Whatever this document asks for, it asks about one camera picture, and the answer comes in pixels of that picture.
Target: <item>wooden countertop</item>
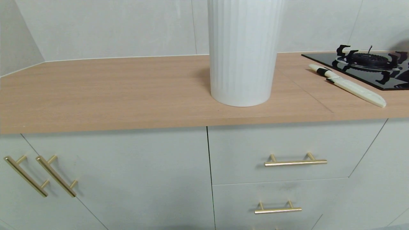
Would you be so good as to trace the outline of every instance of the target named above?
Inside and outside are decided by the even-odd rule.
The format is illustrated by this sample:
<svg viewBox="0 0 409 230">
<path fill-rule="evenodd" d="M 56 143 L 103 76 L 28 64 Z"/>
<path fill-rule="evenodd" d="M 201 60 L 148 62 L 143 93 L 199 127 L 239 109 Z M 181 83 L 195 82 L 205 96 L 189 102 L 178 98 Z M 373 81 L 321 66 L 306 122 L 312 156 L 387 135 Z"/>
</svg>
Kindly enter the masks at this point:
<svg viewBox="0 0 409 230">
<path fill-rule="evenodd" d="M 271 98 L 237 108 L 210 95 L 209 57 L 58 61 L 1 78 L 0 134 L 409 117 L 409 91 L 380 91 L 376 107 L 278 55 Z"/>
</svg>

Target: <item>knife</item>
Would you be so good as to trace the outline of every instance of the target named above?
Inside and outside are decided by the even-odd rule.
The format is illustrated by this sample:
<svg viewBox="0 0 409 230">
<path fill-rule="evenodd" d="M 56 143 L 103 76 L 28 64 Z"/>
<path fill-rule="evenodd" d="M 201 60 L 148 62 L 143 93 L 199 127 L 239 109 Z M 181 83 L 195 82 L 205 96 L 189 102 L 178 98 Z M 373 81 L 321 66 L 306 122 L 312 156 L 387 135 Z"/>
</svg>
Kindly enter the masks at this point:
<svg viewBox="0 0 409 230">
<path fill-rule="evenodd" d="M 340 87 L 341 89 L 346 90 L 354 94 L 355 96 L 367 102 L 370 102 L 374 105 L 377 105 L 381 108 L 384 108 L 386 106 L 386 101 L 379 94 L 372 92 L 369 89 L 364 88 L 352 81 L 344 79 L 327 68 L 315 64 L 311 64 L 308 66 L 310 67 L 310 69 L 317 72 L 317 74 L 326 77 L 327 81 L 333 83 L 334 85 Z"/>
</svg>

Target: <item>brass bar pull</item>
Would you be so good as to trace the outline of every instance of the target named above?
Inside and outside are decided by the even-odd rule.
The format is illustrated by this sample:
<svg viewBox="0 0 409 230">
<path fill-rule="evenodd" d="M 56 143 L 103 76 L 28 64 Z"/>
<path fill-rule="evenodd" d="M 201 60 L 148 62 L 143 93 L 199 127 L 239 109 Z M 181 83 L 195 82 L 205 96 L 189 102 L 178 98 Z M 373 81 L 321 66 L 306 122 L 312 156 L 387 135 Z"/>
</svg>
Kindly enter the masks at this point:
<svg viewBox="0 0 409 230">
<path fill-rule="evenodd" d="M 263 203 L 258 203 L 260 206 L 259 210 L 255 210 L 254 214 L 271 214 L 271 213 L 284 213 L 284 212 L 301 212 L 302 208 L 300 207 L 293 207 L 292 202 L 287 202 L 290 208 L 282 208 L 282 209 L 264 209 Z"/>
<path fill-rule="evenodd" d="M 29 183 L 39 194 L 43 197 L 47 197 L 48 193 L 44 190 L 44 187 L 48 185 L 49 180 L 46 180 L 41 186 L 37 184 L 21 167 L 20 163 L 27 159 L 27 156 L 20 157 L 17 161 L 14 161 L 11 156 L 7 156 L 4 160 L 21 176 L 27 183 Z"/>
<path fill-rule="evenodd" d="M 75 197 L 76 193 L 72 188 L 77 185 L 78 181 L 74 180 L 71 185 L 68 185 L 50 165 L 56 159 L 56 155 L 52 156 L 49 160 L 45 160 L 42 156 L 36 158 L 38 163 L 58 182 L 58 184 L 60 184 L 71 197 Z"/>
<path fill-rule="evenodd" d="M 270 155 L 271 162 L 264 162 L 265 167 L 284 166 L 284 165 L 324 165 L 327 160 L 316 160 L 311 153 L 307 153 L 310 160 L 294 160 L 294 161 L 277 161 L 274 154 Z"/>
</svg>

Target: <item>white ribbed vase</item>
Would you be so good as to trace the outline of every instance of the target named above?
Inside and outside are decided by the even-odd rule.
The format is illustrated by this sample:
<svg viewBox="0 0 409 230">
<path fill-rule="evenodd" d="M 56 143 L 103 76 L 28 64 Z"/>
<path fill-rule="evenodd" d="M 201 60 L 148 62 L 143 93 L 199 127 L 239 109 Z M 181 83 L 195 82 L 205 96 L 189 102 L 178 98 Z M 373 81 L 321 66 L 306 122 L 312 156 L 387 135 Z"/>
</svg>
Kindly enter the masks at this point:
<svg viewBox="0 0 409 230">
<path fill-rule="evenodd" d="M 271 94 L 283 0 L 208 0 L 211 95 L 255 106 Z"/>
</svg>

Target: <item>gas stove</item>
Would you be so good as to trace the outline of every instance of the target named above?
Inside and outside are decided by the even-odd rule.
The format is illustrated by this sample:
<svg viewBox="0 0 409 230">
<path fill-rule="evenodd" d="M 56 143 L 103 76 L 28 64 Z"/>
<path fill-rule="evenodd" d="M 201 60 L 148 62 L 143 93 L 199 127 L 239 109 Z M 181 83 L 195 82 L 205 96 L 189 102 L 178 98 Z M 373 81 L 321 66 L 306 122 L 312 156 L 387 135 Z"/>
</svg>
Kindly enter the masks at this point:
<svg viewBox="0 0 409 230">
<path fill-rule="evenodd" d="M 336 53 L 311 53 L 302 56 L 338 70 L 380 90 L 409 90 L 408 52 L 368 52 L 344 49 L 340 45 Z"/>
</svg>

